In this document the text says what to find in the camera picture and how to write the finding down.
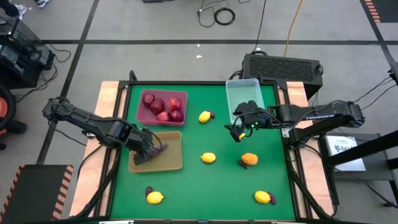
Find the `clear plastic container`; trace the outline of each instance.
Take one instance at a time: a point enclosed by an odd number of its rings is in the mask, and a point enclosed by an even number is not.
[[[253,100],[258,107],[264,108],[259,80],[256,78],[228,80],[225,83],[226,98],[228,101],[229,118],[231,124],[234,123],[236,116],[232,113],[239,104]]]
[[[164,101],[165,110],[171,112],[168,109],[167,102],[171,97],[178,97],[181,100],[181,112],[184,114],[184,120],[182,122],[173,122],[173,121],[158,121],[156,120],[156,116],[150,112],[150,109],[144,106],[142,99],[146,93],[152,93],[155,95],[155,98],[161,98]],[[187,117],[187,100],[188,94],[184,91],[166,91],[166,90],[143,90],[141,92],[141,97],[139,100],[139,106],[137,110],[136,119],[140,121],[142,124],[154,124],[154,125],[169,125],[169,126],[183,126],[185,123],[185,118]]]

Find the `red basket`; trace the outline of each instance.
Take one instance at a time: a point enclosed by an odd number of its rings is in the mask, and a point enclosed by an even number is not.
[[[182,122],[173,121],[158,121],[156,116],[150,111],[150,109],[144,106],[142,99],[146,93],[152,93],[155,95],[155,99],[162,99],[165,103],[165,110],[171,112],[167,102],[171,97],[178,97],[181,100],[181,112],[184,115],[184,120]],[[169,126],[183,126],[185,124],[185,118],[187,117],[187,100],[188,94],[184,91],[165,91],[165,90],[143,90],[141,92],[141,97],[139,100],[139,106],[137,110],[136,119],[142,124],[156,124],[156,125],[169,125]]]

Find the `tan plastic tray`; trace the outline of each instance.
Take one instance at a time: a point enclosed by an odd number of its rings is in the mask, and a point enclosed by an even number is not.
[[[155,158],[139,166],[134,163],[135,152],[131,151],[129,155],[130,172],[158,172],[182,168],[181,132],[169,131],[155,134],[162,141],[162,144],[167,143],[169,146]],[[159,141],[155,137],[153,139],[154,146],[158,147]]]

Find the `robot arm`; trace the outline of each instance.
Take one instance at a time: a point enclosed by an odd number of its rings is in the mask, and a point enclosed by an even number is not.
[[[236,142],[247,136],[244,133],[245,129],[249,129],[252,133],[253,129],[291,128],[289,139],[292,146],[335,128],[342,126],[358,128],[365,122],[359,105],[341,100],[314,107],[277,105],[270,106],[268,110],[257,107],[254,101],[249,101],[239,104],[233,114],[237,116],[236,121],[240,119],[242,124],[238,126],[235,122],[233,125],[226,125],[225,128]],[[294,128],[297,123],[305,120],[321,121],[304,129]]]
[[[49,99],[42,112],[49,121],[68,121],[83,129],[83,132],[93,133],[103,146],[125,146],[136,151],[136,165],[152,159],[164,149],[164,146],[154,147],[150,131],[138,130],[135,124],[123,119],[102,118],[73,106],[66,98]]]

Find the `green table surface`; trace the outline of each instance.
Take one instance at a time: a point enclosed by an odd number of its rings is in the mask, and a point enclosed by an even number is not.
[[[136,121],[142,90],[175,90],[188,93],[183,127],[149,126],[153,132],[180,131],[183,166],[167,172],[133,173],[128,169],[129,151],[124,148],[118,171],[111,218],[192,220],[293,220],[294,210],[287,176],[282,137],[278,129],[254,131],[250,138],[234,142],[229,131],[228,103],[224,85],[134,85],[127,120]],[[275,105],[272,86],[261,86],[265,106]],[[205,110],[216,118],[198,121]],[[212,164],[200,156],[215,153]],[[255,153],[259,163],[247,170],[237,161],[245,152]],[[160,204],[148,204],[146,187],[161,192]],[[276,205],[259,204],[257,190],[272,192]]]

